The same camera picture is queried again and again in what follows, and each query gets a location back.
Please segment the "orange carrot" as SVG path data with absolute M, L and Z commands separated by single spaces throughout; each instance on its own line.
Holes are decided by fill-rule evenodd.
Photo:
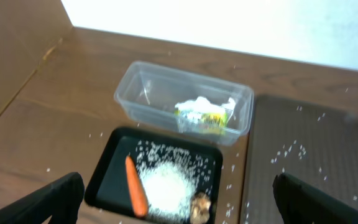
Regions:
M 130 155 L 126 156 L 125 166 L 127 186 L 134 215 L 143 218 L 148 214 L 149 205 L 142 182 L 139 179 L 134 161 Z

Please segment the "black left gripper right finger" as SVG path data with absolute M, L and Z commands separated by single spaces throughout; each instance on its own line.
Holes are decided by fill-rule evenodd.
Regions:
M 272 187 L 284 224 L 358 223 L 358 210 L 290 174 L 276 175 Z

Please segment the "foil snack wrapper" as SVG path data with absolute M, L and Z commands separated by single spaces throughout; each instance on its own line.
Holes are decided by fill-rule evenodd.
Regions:
M 204 113 L 193 110 L 178 110 L 174 115 L 177 116 L 177 125 L 180 133 L 198 134 L 224 134 L 227 126 L 227 113 Z

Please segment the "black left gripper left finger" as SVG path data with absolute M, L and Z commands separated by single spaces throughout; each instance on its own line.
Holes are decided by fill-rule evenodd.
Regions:
M 0 224 L 76 223 L 84 194 L 81 175 L 71 172 L 0 209 Z

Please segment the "brown shiitake mushroom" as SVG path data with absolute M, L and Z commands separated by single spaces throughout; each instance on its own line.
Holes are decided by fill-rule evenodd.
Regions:
M 197 192 L 191 199 L 190 223 L 205 224 L 210 218 L 211 201 L 204 192 Z

